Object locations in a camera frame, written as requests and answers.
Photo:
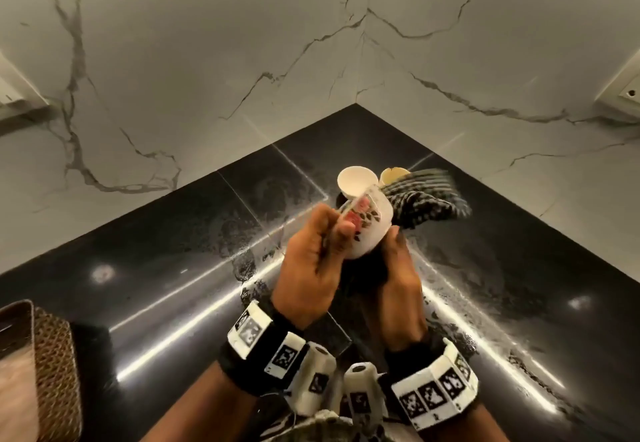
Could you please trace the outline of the brown woven basket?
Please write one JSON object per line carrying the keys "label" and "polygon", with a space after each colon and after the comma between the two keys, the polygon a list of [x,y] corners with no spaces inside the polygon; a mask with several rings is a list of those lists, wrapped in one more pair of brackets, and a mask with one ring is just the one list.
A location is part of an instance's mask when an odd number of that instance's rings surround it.
{"label": "brown woven basket", "polygon": [[79,442],[83,408],[70,323],[34,307],[32,324],[38,408],[36,442]]}

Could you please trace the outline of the person's right hand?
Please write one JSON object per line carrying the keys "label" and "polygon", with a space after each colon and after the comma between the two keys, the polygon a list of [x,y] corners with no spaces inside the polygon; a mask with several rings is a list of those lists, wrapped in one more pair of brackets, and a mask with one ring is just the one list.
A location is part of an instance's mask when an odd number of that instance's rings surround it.
{"label": "person's right hand", "polygon": [[[387,267],[386,235],[381,242],[381,253]],[[377,305],[380,336],[386,349],[400,352],[426,338],[428,324],[422,283],[409,248],[404,267],[387,267],[387,280],[378,290]]]}

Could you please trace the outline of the plain white ceramic cup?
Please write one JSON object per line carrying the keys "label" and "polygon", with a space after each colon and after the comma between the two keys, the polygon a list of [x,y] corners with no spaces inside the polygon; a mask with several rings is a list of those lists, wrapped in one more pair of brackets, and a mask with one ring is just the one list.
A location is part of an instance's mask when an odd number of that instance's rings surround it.
{"label": "plain white ceramic cup", "polygon": [[378,183],[379,178],[372,170],[359,165],[348,166],[337,176],[340,192],[348,200],[362,195],[369,187]]}

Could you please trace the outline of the left wrist marker band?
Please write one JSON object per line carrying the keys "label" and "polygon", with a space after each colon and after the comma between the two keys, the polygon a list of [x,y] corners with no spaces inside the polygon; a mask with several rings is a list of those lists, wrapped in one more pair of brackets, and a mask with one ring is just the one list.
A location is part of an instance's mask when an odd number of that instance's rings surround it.
{"label": "left wrist marker band", "polygon": [[252,300],[228,331],[218,356],[224,374],[243,392],[261,397],[290,387],[309,345],[271,304]]}

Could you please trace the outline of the person's patterned garment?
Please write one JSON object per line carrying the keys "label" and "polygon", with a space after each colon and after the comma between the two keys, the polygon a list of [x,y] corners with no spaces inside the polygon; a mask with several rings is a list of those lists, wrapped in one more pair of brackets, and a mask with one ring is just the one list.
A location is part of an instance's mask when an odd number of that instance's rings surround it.
{"label": "person's patterned garment", "polygon": [[351,418],[329,410],[311,417],[288,412],[272,423],[254,442],[420,442],[399,423],[382,423],[372,429],[354,425]]}

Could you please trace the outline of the person's left hand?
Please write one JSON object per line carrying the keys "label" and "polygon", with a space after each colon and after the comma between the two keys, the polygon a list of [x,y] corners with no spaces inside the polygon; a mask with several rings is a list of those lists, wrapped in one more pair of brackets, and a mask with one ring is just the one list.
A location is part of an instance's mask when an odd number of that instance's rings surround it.
{"label": "person's left hand", "polygon": [[274,308],[304,331],[324,316],[337,291],[342,263],[326,262],[326,240],[340,213],[318,203],[288,241],[271,295]]}

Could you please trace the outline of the white floral ceramic cup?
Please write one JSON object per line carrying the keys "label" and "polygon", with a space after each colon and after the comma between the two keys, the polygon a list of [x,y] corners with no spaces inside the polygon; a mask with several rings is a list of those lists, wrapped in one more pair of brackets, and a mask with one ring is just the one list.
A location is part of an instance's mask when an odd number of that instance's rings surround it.
{"label": "white floral ceramic cup", "polygon": [[355,226],[347,260],[356,260],[371,252],[387,234],[394,217],[391,202],[375,184],[361,195],[347,200],[339,212],[341,219]]}

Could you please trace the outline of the person's left forearm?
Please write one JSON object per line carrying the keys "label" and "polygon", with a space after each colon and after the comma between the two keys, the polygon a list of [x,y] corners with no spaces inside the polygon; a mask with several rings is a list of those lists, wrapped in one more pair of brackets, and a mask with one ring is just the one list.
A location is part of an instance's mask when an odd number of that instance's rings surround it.
{"label": "person's left forearm", "polygon": [[237,442],[259,398],[280,381],[263,371],[215,361],[140,442]]}

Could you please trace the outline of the wrist marker band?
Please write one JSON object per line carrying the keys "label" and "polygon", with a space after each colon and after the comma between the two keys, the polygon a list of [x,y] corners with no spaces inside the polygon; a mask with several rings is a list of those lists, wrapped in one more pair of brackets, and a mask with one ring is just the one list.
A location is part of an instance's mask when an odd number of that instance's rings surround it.
{"label": "wrist marker band", "polygon": [[448,338],[390,356],[386,394],[418,432],[463,414],[479,394],[478,377]]}
{"label": "wrist marker band", "polygon": [[309,345],[271,304],[252,300],[228,331],[218,356],[224,374],[243,392],[261,397],[290,387]]}

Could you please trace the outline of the right wrist marker band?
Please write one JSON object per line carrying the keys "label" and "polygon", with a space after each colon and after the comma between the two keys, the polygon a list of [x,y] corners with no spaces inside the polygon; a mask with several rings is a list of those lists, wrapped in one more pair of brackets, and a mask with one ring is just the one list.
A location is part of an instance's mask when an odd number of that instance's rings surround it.
{"label": "right wrist marker band", "polygon": [[418,432],[463,414],[479,394],[478,377],[448,338],[390,356],[386,394]]}

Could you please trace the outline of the metal tray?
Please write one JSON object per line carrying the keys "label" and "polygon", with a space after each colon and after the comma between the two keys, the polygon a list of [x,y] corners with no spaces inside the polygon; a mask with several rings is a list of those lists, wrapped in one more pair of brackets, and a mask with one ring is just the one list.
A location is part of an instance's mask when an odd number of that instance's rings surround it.
{"label": "metal tray", "polygon": [[33,345],[34,303],[28,299],[0,307],[0,361]]}

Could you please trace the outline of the black white checkered cloth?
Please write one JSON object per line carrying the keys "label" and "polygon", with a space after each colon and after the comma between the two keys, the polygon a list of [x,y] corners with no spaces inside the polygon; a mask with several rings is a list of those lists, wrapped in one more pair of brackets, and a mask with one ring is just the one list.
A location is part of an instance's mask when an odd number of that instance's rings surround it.
{"label": "black white checkered cloth", "polygon": [[393,208],[392,224],[414,229],[428,221],[468,218],[472,209],[447,171],[414,171],[382,186]]}

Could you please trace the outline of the person's right forearm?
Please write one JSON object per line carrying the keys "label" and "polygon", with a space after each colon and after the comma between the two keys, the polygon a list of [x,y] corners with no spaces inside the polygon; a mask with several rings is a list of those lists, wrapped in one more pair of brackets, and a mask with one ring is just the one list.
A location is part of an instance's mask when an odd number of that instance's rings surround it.
{"label": "person's right forearm", "polygon": [[510,442],[484,404],[469,407],[463,417],[463,442]]}

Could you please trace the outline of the white wall socket plate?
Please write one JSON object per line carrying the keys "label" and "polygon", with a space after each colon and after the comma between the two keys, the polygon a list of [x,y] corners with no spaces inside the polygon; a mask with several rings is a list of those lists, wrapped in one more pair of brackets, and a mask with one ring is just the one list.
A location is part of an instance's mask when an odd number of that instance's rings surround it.
{"label": "white wall socket plate", "polygon": [[640,54],[635,55],[597,96],[597,106],[640,120]]}

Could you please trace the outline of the white wall switch plate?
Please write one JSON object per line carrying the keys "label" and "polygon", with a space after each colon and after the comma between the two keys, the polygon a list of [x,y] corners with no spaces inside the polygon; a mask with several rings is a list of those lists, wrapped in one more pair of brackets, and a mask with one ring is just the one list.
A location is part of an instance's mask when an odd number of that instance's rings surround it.
{"label": "white wall switch plate", "polygon": [[0,122],[26,118],[51,103],[0,50]]}

